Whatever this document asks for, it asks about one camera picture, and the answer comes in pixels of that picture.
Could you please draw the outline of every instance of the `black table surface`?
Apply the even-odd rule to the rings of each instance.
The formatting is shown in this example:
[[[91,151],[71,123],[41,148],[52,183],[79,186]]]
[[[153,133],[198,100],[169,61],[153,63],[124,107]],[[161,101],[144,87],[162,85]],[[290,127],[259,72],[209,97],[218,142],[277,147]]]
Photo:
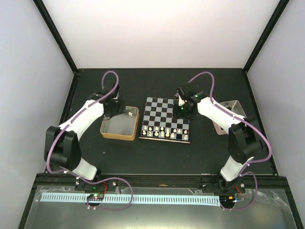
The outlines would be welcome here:
[[[101,79],[108,69],[81,69],[68,118],[85,103],[88,96],[101,90]],[[227,135],[218,135],[206,117],[190,122],[190,144],[139,139],[147,97],[174,98],[176,88],[202,71],[215,76],[213,97],[218,102],[238,100],[247,116],[257,117],[246,76],[242,69],[112,69],[120,78],[127,106],[140,111],[134,141],[103,138],[102,118],[98,118],[80,139],[82,157],[104,174],[216,174],[225,165],[228,153]],[[115,77],[109,74],[110,80]],[[211,78],[202,75],[194,82],[198,90],[210,91]],[[256,157],[267,156],[262,152]],[[256,174],[273,174],[270,162],[257,163],[246,170]]]

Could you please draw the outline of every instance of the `white wall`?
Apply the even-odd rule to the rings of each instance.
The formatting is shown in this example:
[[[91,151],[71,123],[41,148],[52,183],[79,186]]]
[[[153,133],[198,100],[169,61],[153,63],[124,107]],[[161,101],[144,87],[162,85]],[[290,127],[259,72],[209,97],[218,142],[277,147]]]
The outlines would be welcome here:
[[[242,68],[279,0],[44,0],[79,68]]]
[[[72,71],[32,0],[0,6],[0,228],[17,228]]]
[[[249,77],[274,150],[305,224],[305,1],[287,5]]]

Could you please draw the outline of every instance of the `robotic arm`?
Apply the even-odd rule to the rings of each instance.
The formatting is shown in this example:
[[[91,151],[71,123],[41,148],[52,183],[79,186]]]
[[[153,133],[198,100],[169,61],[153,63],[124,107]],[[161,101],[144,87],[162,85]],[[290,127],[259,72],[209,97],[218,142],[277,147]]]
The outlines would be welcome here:
[[[59,127],[50,126],[48,128],[45,141],[45,161],[47,161],[54,139],[68,125],[54,147],[50,163],[70,170],[87,180],[95,180],[99,175],[98,169],[82,158],[79,140],[87,128],[102,115],[113,117],[126,112],[124,101],[119,97],[119,87],[105,100],[96,102],[106,95],[113,85],[106,83],[104,90],[90,95],[84,106],[68,121]]]
[[[224,190],[232,184],[242,169],[262,151],[264,146],[258,134],[235,117],[244,119],[254,126],[258,126],[258,122],[254,118],[246,119],[226,109],[213,99],[211,100],[205,92],[197,93],[189,83],[184,83],[177,91],[179,105],[174,105],[173,108],[175,118],[203,115],[217,123],[228,134],[230,156],[220,170],[221,179],[218,184],[218,187]]]

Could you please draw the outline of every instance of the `checkered board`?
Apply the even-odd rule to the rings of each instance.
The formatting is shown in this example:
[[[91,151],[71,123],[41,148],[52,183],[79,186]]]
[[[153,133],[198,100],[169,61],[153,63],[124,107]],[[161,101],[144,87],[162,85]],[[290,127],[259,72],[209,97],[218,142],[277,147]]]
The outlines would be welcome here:
[[[174,104],[178,104],[178,100],[148,97],[139,138],[190,143],[189,120],[173,118]],[[161,127],[163,127],[164,136],[161,136]],[[166,136],[167,129],[170,132],[168,137]]]

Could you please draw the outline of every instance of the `purple cable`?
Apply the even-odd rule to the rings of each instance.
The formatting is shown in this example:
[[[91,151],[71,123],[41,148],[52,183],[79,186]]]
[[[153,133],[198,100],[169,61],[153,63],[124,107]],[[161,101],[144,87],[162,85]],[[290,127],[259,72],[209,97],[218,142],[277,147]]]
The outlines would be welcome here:
[[[242,175],[240,175],[241,177],[245,176],[245,175],[248,175],[248,174],[252,174],[253,178],[254,178],[254,182],[255,182],[255,194],[254,194],[254,197],[253,197],[253,200],[251,201],[250,204],[248,204],[247,206],[243,207],[243,208],[238,208],[238,209],[229,209],[229,208],[225,208],[222,204],[220,204],[220,207],[223,209],[223,210],[228,210],[228,211],[241,211],[241,210],[245,210],[247,208],[249,208],[250,206],[252,206],[255,201],[256,201],[256,197],[257,197],[257,180],[256,180],[256,176],[253,172],[246,172]]]
[[[202,74],[209,74],[212,78],[212,86],[211,86],[211,91],[210,91],[210,100],[211,100],[211,103],[214,103],[213,101],[213,89],[214,89],[214,84],[215,84],[215,80],[214,80],[214,76],[212,73],[210,72],[202,72],[202,73],[199,73],[197,74],[196,76],[194,76],[192,79],[189,80],[189,83],[192,82],[194,79],[196,79],[198,76],[202,75]],[[221,106],[219,106],[218,104],[215,104],[215,107],[217,107],[218,109],[220,109],[221,111],[225,112],[227,115],[233,117],[233,115],[231,113],[229,113],[227,110],[223,109]],[[267,138],[255,127],[253,126],[252,124],[248,123],[247,121],[245,121],[244,119],[241,119],[239,117],[234,117],[235,119],[237,119],[238,121],[244,123],[245,125],[248,125],[249,127],[251,127],[255,132],[257,132],[257,134],[265,141],[267,147],[268,147],[268,151],[269,151],[269,154],[266,158],[264,159],[260,159],[260,160],[252,160],[249,162],[249,164],[252,164],[252,163],[258,163],[258,162],[264,162],[264,161],[267,161],[271,158],[272,156],[272,148],[271,148],[271,145],[269,143],[269,141],[267,140]]]
[[[125,207],[123,207],[123,208],[102,208],[102,207],[95,207],[96,209],[108,210],[108,211],[122,211],[122,210],[127,209],[127,208],[131,205],[131,203],[132,203],[132,199],[133,199],[133,190],[132,190],[132,186],[128,183],[127,180],[125,180],[125,179],[123,179],[123,178],[111,177],[111,178],[107,178],[107,179],[104,179],[104,180],[100,180],[100,181],[98,181],[98,182],[88,182],[88,180],[86,180],[86,179],[84,179],[84,178],[82,178],[82,177],[81,177],[80,179],[83,180],[83,181],[85,181],[85,182],[87,182],[88,184],[91,184],[91,185],[96,185],[96,184],[99,184],[99,183],[102,183],[102,182],[105,182],[105,181],[108,181],[108,180],[114,180],[114,179],[116,179],[116,180],[121,180],[121,181],[125,182],[125,183],[128,185],[128,187],[130,188],[131,197],[130,197],[130,200],[129,200],[128,204],[127,204]],[[87,206],[88,206],[88,207],[92,207],[92,206],[89,205],[89,201],[90,201],[90,199],[88,199],[88,201],[87,201]]]
[[[102,77],[102,85],[103,85],[104,78],[105,78],[106,75],[109,74],[109,73],[113,73],[113,74],[115,75],[115,77],[116,77],[116,83],[115,83],[114,87],[113,87],[106,95],[104,95],[104,96],[101,97],[100,99],[94,101],[93,103],[89,104],[89,105],[88,105],[88,108],[90,108],[90,107],[93,106],[94,104],[100,102],[101,100],[107,98],[107,97],[108,97],[109,95],[111,95],[111,93],[117,88],[117,86],[118,86],[118,84],[119,84],[119,76],[118,76],[118,74],[117,74],[116,72],[114,72],[114,71],[107,71],[107,72],[103,75],[103,77]],[[86,110],[87,110],[87,108],[81,109],[81,110],[74,116],[74,118],[71,119],[71,124],[72,124],[72,123],[73,123],[73,122],[74,122],[74,121],[75,121],[84,111],[86,111]],[[65,169],[59,169],[59,170],[56,170],[56,171],[51,170],[51,168],[50,168],[50,160],[51,160],[51,155],[52,155],[52,153],[53,153],[53,150],[54,150],[54,148],[55,148],[55,146],[56,146],[56,144],[57,144],[59,138],[60,138],[60,137],[62,136],[62,134],[67,130],[67,128],[68,128],[69,126],[70,126],[70,124],[67,124],[67,125],[58,133],[58,135],[57,135],[56,138],[54,139],[53,144],[51,145],[51,148],[50,148],[50,151],[49,151],[49,154],[48,154],[48,157],[47,157],[47,162],[46,162],[46,164],[47,164],[47,165],[46,165],[47,170],[48,170],[48,172],[51,173],[51,174],[56,174],[56,173],[60,173],[60,172],[65,171]],[[68,171],[68,172],[69,172],[69,174],[71,174],[71,175],[73,175],[73,176],[75,176],[75,177],[79,177],[78,175],[76,175],[75,173],[73,173],[73,172],[71,172],[71,171]],[[117,180],[121,180],[121,181],[125,182],[125,183],[129,186],[130,191],[131,191],[131,200],[130,200],[130,202],[129,202],[125,207],[123,207],[123,208],[118,208],[118,209],[115,209],[115,208],[98,208],[98,209],[110,210],[110,211],[120,211],[120,210],[124,210],[124,209],[128,208],[128,207],[130,206],[131,202],[132,202],[132,198],[133,198],[132,187],[131,187],[131,185],[130,185],[126,180],[124,180],[124,179],[122,179],[122,178],[119,178],[119,177],[111,177],[111,178],[107,178],[107,179],[100,180],[100,181],[97,181],[97,182],[90,182],[90,181],[88,181],[87,179],[82,178],[82,177],[80,177],[80,179],[81,179],[82,181],[84,181],[84,182],[90,184],[90,185],[96,185],[96,184],[100,184],[100,183],[105,182],[105,181],[108,181],[108,180],[117,179]]]
[[[91,106],[93,106],[94,104],[98,103],[99,101],[101,101],[101,100],[107,98],[107,97],[116,89],[116,87],[118,86],[118,84],[119,84],[119,76],[118,76],[118,74],[117,74],[116,72],[114,72],[114,71],[107,71],[107,72],[105,72],[105,74],[103,75],[102,79],[104,79],[105,76],[108,75],[109,73],[113,73],[113,74],[115,75],[115,77],[116,77],[116,83],[115,83],[114,87],[113,87],[106,95],[104,95],[103,97],[101,97],[101,98],[99,98],[98,100],[94,101],[93,103],[89,104],[88,107],[91,107]],[[84,111],[86,111],[86,110],[87,110],[87,108],[81,109],[81,110],[74,116],[74,118],[71,119],[71,124],[72,124],[72,123],[73,123],[73,122],[74,122],[74,121],[75,121]],[[69,126],[70,126],[70,125],[67,124],[67,125],[59,132],[59,134],[58,134],[58,135],[56,136],[56,138],[54,139],[53,144],[51,145],[51,148],[50,148],[50,151],[49,151],[49,154],[48,154],[48,157],[47,157],[47,162],[46,162],[46,163],[47,163],[47,170],[48,170],[48,172],[51,173],[51,174],[56,174],[56,173],[60,173],[60,172],[63,172],[63,171],[64,171],[64,169],[59,169],[59,170],[56,170],[56,171],[52,171],[51,168],[50,168],[50,160],[51,160],[51,155],[52,155],[52,153],[53,153],[53,150],[54,150],[54,148],[55,148],[55,146],[56,146],[56,144],[57,144],[59,138],[62,136],[62,134],[66,131],[66,129],[67,129]]]

